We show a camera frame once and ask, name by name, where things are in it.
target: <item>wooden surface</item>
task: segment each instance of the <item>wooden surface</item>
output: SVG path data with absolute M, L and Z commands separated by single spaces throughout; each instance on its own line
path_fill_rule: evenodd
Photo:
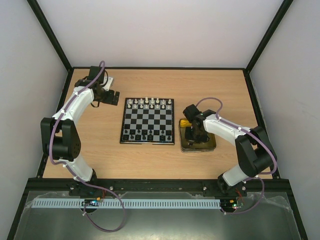
M 88 69 L 75 69 L 68 94 Z M 98 178 L 105 179 L 216 179 L 237 164 L 236 148 L 216 136 L 214 152 L 182 153 L 179 119 L 183 110 L 205 97 L 223 101 L 220 115 L 247 127 L 257 122 L 245 78 L 241 70 L 134 70 L 109 69 L 115 78 L 111 89 L 120 92 L 118 106 L 88 106 L 76 128 L 81 140 L 81 154 Z M 175 145 L 120 144 L 125 98 L 154 96 L 174 99 Z M 207 100 L 201 111 L 216 110 L 219 103 Z M 44 178 L 71 178 L 68 170 L 49 161 Z

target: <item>robotic arm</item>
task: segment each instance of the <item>robotic arm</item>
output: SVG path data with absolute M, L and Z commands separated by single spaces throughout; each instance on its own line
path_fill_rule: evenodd
M 262 127 L 250 129 L 225 119 L 222 121 L 216 112 L 212 110 L 200 112 L 194 104 L 188 106 L 183 114 L 191 123 L 191 127 L 186 129 L 185 134 L 189 142 L 207 142 L 209 140 L 207 133 L 212 133 L 236 147 L 238 164 L 218 177 L 218 187 L 223 193 L 227 193 L 239 182 L 255 177 L 273 164 L 270 154 L 249 135 L 250 133 L 258 138 L 277 159 L 267 133 Z
M 87 106 L 93 101 L 98 102 L 98 106 L 100 102 L 117 105 L 120 95 L 119 92 L 115 93 L 109 89 L 114 79 L 109 76 L 104 77 L 104 74 L 101 74 L 94 84 L 83 90 L 97 76 L 99 70 L 99 67 L 92 66 L 89 76 L 86 77 L 87 79 L 80 79 L 76 82 L 73 93 L 61 108 L 62 110 L 54 114 L 52 118 L 43 118 L 40 125 L 42 149 L 44 154 L 49 155 L 53 126 L 59 116 L 63 114 L 55 132 L 61 131 L 62 136 L 55 135 L 53 138 L 52 157 L 56 160 L 56 163 L 62 162 L 64 167 L 68 166 L 78 178 L 85 182 L 89 182 L 93 177 L 96 178 L 96 173 L 87 165 L 80 154 L 81 141 L 76 130 L 76 125 Z

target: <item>black metal frame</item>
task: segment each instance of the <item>black metal frame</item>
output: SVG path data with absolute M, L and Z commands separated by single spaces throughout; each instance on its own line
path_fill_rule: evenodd
M 39 20 L 41 26 L 43 27 L 45 33 L 47 34 L 49 40 L 51 41 L 54 49 L 56 50 L 58 56 L 60 57 L 62 63 L 64 64 L 65 68 L 68 71 L 67 78 L 65 80 L 65 85 L 63 87 L 63 91 L 61 94 L 61 98 L 57 107 L 59 110 L 67 96 L 68 88 L 71 82 L 71 78 L 74 72 L 74 69 L 89 69 L 89 67 L 72 67 L 62 50 L 53 30 L 51 29 L 44 13 L 42 12 L 37 0 L 27 0 L 30 4 L 35 16 Z M 245 82 L 247 85 L 248 93 L 250 95 L 252 107 L 254 110 L 254 114 L 256 117 L 256 121 L 258 126 L 263 127 L 266 129 L 264 118 L 259 106 L 259 102 L 255 93 L 255 89 L 253 87 L 252 80 L 250 78 L 250 72 L 253 69 L 254 65 L 257 63 L 260 55 L 262 54 L 263 50 L 265 49 L 266 45 L 268 44 L 269 40 L 271 39 L 273 33 L 276 31 L 278 25 L 280 24 L 282 18 L 286 14 L 287 10 L 289 9 L 293 0 L 284 0 L 277 11 L 274 19 L 272 20 L 269 28 L 267 29 L 266 33 L 264 34 L 260 44 L 258 45 L 255 53 L 253 54 L 249 64 L 246 68 L 242 67 L 108 67 L 108 69 L 148 69 L 148 70 L 242 70 L 243 75 L 245 78 Z M 42 178 L 43 173 L 46 167 L 47 158 L 42 156 L 39 169 L 37 172 L 37 177 L 29 178 L 25 190 L 23 192 L 20 204 L 18 206 L 18 210 L 14 217 L 9 235 L 7 239 L 13 239 L 18 224 L 20 221 L 21 214 L 23 212 L 27 196 L 29 191 L 72 191 L 74 189 L 75 181 L 70 178 Z M 264 179 L 265 184 L 265 191 L 266 192 L 285 192 L 288 196 L 289 203 L 291 209 L 293 210 L 295 221 L 298 227 L 298 231 L 302 239 L 307 240 L 307 234 L 300 217 L 300 213 L 297 207 L 297 203 L 295 201 L 295 197 L 293 195 L 289 180 L 281 179 L 278 170 L 272 175 L 273 179 Z M 153 191 L 153 192 L 189 192 L 189 193 L 203 193 L 204 196 L 215 196 L 218 199 L 225 199 L 230 197 L 225 197 L 221 195 L 219 191 L 217 191 L 217 179 L 195 179 L 195 180 L 157 180 L 157 179 L 98 179 L 97 184 L 99 186 L 104 186 L 109 188 L 113 186 L 113 189 L 117 193 L 125 192 L 125 191 Z M 251 180 L 246 183 L 246 191 L 247 192 L 259 192 L 261 191 L 261 183 L 257 180 Z

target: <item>chessboard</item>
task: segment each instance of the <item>chessboard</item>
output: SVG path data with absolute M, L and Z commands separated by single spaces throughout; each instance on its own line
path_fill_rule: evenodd
M 121 144 L 175 144 L 174 100 L 126 98 Z

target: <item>white wall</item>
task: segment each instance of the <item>white wall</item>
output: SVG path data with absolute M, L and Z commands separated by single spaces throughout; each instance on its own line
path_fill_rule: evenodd
M 283 0 L 39 0 L 72 66 L 247 66 Z
M 295 0 L 251 77 L 309 239 L 320 235 L 320 1 Z
M 42 157 L 40 121 L 57 108 L 67 71 L 26 0 L 0 7 L 0 239 Z

